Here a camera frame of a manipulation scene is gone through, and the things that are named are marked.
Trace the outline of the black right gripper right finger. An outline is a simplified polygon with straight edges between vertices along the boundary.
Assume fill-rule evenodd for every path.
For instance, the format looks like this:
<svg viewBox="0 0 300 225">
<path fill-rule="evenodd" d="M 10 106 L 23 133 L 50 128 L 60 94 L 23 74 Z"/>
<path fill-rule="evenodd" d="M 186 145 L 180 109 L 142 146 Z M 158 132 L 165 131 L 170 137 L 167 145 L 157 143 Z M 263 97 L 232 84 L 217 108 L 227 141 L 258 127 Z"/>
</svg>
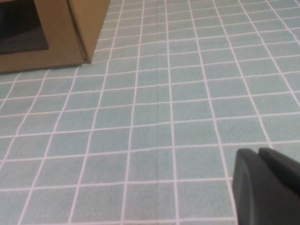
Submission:
<svg viewBox="0 0 300 225">
<path fill-rule="evenodd" d="M 271 148 L 260 148 L 258 155 L 289 190 L 300 194 L 300 163 Z"/>
</svg>

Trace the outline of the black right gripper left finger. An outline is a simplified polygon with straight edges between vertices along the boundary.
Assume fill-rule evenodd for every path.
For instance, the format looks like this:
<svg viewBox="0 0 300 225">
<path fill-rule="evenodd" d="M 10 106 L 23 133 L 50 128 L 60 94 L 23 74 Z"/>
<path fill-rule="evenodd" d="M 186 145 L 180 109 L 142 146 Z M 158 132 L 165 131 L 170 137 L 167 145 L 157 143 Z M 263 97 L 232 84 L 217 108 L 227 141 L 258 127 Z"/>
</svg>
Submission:
<svg viewBox="0 0 300 225">
<path fill-rule="evenodd" d="M 279 182 L 258 152 L 237 151 L 232 191 L 240 225 L 300 223 L 300 195 Z"/>
</svg>

